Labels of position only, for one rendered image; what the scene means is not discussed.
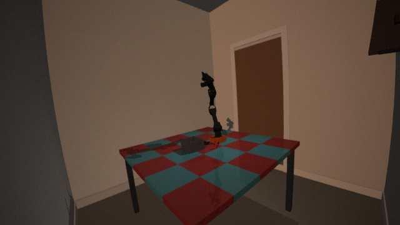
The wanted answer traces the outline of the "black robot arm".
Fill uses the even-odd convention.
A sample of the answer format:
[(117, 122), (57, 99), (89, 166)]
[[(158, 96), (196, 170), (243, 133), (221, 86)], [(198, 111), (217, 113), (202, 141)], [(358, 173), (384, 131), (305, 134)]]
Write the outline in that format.
[[(208, 84), (204, 81), (201, 83), (201, 87), (205, 87), (205, 86), (208, 86)], [(215, 138), (220, 138), (220, 137), (222, 137), (221, 131), (222, 131), (223, 127), (221, 126), (220, 122), (218, 122), (217, 117), (216, 117), (216, 107), (214, 106), (214, 98), (216, 97), (216, 90), (215, 90), (214, 85), (209, 87), (208, 94), (210, 97), (209, 113), (212, 116), (213, 121), (214, 121), (213, 130), (215, 132)], [(214, 106), (215, 108), (210, 109), (210, 106)]]

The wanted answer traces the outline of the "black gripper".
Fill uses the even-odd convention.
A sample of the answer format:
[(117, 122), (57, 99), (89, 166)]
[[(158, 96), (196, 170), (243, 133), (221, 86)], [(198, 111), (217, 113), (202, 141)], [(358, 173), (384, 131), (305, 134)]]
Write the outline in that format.
[(203, 71), (202, 71), (202, 80), (205, 81), (205, 83), (207, 83), (208, 87), (211, 87), (214, 82), (214, 79), (209, 74), (204, 73)]

